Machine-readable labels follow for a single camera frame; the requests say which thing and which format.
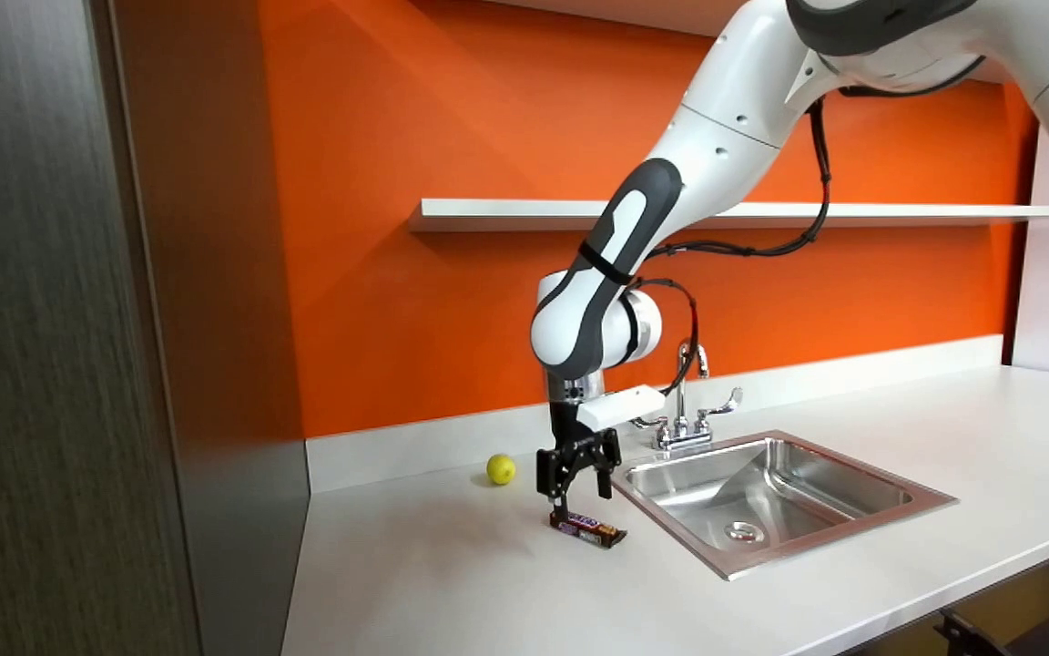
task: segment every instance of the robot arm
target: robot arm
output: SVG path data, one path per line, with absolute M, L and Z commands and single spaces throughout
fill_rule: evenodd
M 1049 128 L 1049 0 L 746 0 L 575 261 L 542 280 L 530 348 L 551 376 L 558 447 L 537 453 L 537 491 L 563 506 L 575 469 L 597 466 L 608 494 L 615 432 L 577 408 L 604 367 L 659 340 L 653 297 L 631 286 L 659 239 L 738 204 L 825 92 L 935 92 L 985 56 Z

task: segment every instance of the white shelf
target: white shelf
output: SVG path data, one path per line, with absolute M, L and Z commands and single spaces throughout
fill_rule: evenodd
M 421 197 L 415 229 L 430 234 L 520 234 L 591 229 L 604 200 L 494 200 L 494 197 Z M 792 224 L 815 204 L 735 204 L 693 229 Z M 972 224 L 1049 218 L 1049 204 L 831 204 L 838 224 Z

